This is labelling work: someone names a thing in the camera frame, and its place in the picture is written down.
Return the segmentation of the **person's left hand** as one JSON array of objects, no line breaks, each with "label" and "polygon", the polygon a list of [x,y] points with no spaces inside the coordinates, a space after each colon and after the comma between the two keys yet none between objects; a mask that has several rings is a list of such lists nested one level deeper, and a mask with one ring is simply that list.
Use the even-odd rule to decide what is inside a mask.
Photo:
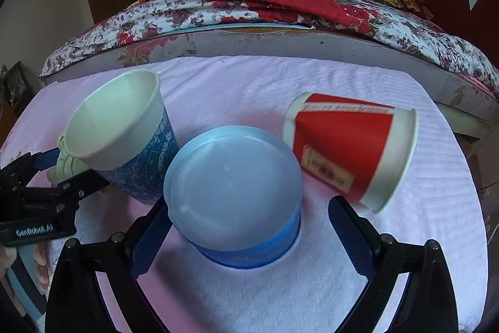
[{"label": "person's left hand", "polygon": [[[10,269],[19,253],[16,247],[1,246],[1,280],[6,281],[7,270]],[[30,251],[21,255],[22,264],[26,270],[34,270],[32,277],[41,291],[48,291],[50,286],[48,270],[48,246],[44,242],[36,243],[30,246]]]}]

